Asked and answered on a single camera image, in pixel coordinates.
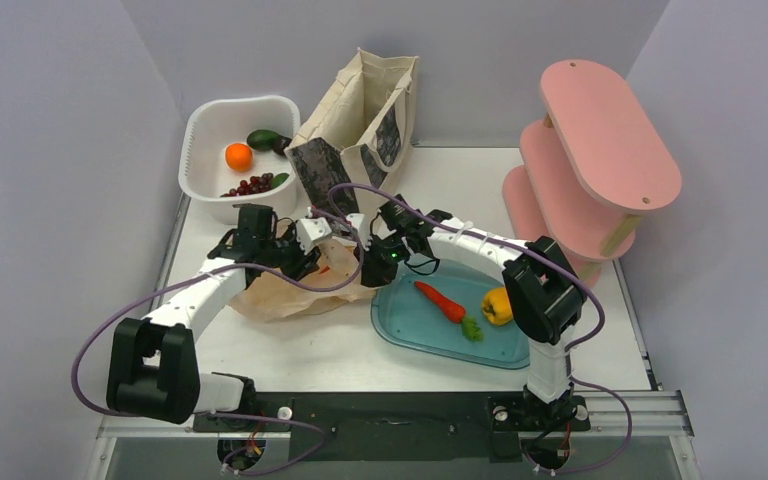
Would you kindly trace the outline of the orange plastic grocery bag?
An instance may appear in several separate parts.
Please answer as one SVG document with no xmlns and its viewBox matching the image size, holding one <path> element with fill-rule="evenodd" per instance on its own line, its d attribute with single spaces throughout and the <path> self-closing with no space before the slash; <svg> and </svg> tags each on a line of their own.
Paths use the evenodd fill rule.
<svg viewBox="0 0 768 480">
<path fill-rule="evenodd" d="M 301 280 L 303 285 L 324 288 L 340 284 L 358 266 L 355 248 L 345 242 L 329 239 L 318 247 L 321 257 L 317 269 Z M 371 299 L 375 291 L 376 288 L 362 286 L 360 277 L 336 291 L 312 292 L 262 274 L 251 287 L 232 298 L 228 306 L 249 320 L 269 322 L 321 315 L 349 303 Z"/>
</svg>

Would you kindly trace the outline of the red chili pepper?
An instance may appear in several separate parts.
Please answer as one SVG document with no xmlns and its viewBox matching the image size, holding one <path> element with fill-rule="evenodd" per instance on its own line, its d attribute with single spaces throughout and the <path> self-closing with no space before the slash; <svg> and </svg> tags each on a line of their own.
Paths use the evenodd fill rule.
<svg viewBox="0 0 768 480">
<path fill-rule="evenodd" d="M 465 339 L 471 342 L 481 342 L 484 340 L 484 334 L 478 326 L 477 321 L 468 314 L 463 306 L 447 298 L 440 291 L 426 282 L 414 281 L 413 285 L 426 299 L 440 310 L 447 320 L 460 326 L 462 335 Z"/>
</svg>

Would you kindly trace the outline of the green avocado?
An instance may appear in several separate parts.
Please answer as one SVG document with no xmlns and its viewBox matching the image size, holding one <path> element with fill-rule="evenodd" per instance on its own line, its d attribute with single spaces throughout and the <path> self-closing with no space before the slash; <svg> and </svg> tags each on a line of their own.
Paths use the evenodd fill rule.
<svg viewBox="0 0 768 480">
<path fill-rule="evenodd" d="M 257 129 L 246 137 L 246 144 L 259 152 L 276 151 L 284 136 L 267 129 Z"/>
</svg>

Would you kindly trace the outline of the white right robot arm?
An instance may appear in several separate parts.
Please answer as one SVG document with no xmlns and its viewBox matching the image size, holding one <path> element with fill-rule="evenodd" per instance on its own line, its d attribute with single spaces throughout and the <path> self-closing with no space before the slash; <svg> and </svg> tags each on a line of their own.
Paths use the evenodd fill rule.
<svg viewBox="0 0 768 480">
<path fill-rule="evenodd" d="M 382 205 L 378 215 L 391 233 L 371 237 L 366 246 L 363 285 L 392 282 L 397 263 L 412 254 L 459 263 L 501 282 L 512 321 L 528 339 L 527 424 L 548 431 L 566 425 L 589 428 L 584 399 L 574 392 L 570 350 L 592 293 L 555 241 L 546 236 L 531 242 L 506 239 L 444 211 L 423 214 L 401 198 Z"/>
</svg>

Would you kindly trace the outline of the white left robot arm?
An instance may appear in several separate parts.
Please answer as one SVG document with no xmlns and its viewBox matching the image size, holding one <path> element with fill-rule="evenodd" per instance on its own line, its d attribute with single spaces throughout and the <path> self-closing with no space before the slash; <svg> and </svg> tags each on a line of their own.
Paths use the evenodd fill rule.
<svg viewBox="0 0 768 480">
<path fill-rule="evenodd" d="M 201 370 L 196 342 L 264 268 L 294 281 L 315 272 L 318 245 L 331 234 L 324 218 L 302 218 L 279 231 L 272 208 L 241 206 L 236 227 L 208 252 L 198 274 L 183 289 L 144 318 L 124 318 L 116 325 L 108 407 L 174 424 L 195 414 L 218 412 L 232 429 L 252 426 L 259 406 L 253 398 L 253 381 Z"/>
</svg>

